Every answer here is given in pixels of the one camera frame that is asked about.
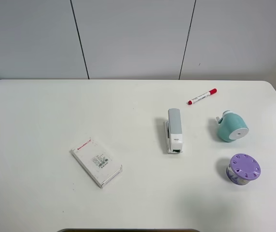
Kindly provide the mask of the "teal pencil sharpener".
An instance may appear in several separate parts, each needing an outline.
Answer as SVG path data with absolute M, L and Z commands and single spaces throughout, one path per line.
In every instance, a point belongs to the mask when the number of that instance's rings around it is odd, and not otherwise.
M 216 117 L 218 124 L 217 136 L 225 142 L 233 142 L 245 137 L 249 129 L 243 118 L 238 114 L 227 110 L 222 113 L 222 117 Z

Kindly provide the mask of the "white grey stapler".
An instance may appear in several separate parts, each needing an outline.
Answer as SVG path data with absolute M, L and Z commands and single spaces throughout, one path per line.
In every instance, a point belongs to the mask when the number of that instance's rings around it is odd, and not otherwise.
M 167 152 L 179 154 L 183 152 L 183 134 L 181 127 L 180 109 L 168 110 L 168 120 L 164 122 Z

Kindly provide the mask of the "white flat cardboard box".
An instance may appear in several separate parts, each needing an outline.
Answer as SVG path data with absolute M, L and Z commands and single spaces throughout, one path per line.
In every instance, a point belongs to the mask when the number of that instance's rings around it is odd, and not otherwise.
M 122 164 L 92 137 L 79 142 L 70 153 L 100 188 L 123 171 Z

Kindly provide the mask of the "red white marker pen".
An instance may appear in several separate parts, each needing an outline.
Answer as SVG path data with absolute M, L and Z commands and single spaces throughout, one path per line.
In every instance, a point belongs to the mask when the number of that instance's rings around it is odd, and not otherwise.
M 194 103 L 196 103 L 196 102 L 198 102 L 198 101 L 200 101 L 200 100 L 202 100 L 202 99 L 204 99 L 204 98 L 206 98 L 206 97 L 208 97 L 208 96 L 210 96 L 210 95 L 215 94 L 216 92 L 217 92 L 217 89 L 214 88 L 214 89 L 212 89 L 212 90 L 210 90 L 210 91 L 208 91 L 208 92 L 206 92 L 206 93 L 204 93 L 204 94 L 201 94 L 200 96 L 197 96 L 197 97 L 195 97 L 195 98 L 189 100 L 189 101 L 187 102 L 187 104 L 188 104 L 188 105 L 192 105 L 192 104 L 194 104 Z

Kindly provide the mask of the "purple lidded round container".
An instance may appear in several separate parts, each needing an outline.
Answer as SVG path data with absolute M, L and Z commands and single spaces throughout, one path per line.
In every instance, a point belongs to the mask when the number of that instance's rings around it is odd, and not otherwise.
M 226 168 L 228 178 L 237 185 L 246 185 L 261 175 L 258 162 L 247 154 L 235 154 Z

